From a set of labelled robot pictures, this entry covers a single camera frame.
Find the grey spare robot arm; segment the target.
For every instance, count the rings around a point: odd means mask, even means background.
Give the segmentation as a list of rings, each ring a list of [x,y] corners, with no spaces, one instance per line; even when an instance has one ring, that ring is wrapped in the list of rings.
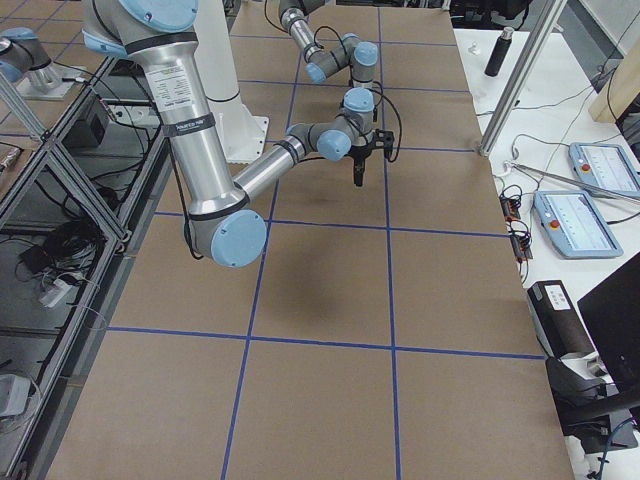
[[[1,73],[30,100],[61,101],[81,83],[81,72],[56,65],[37,34],[27,27],[1,32]]]

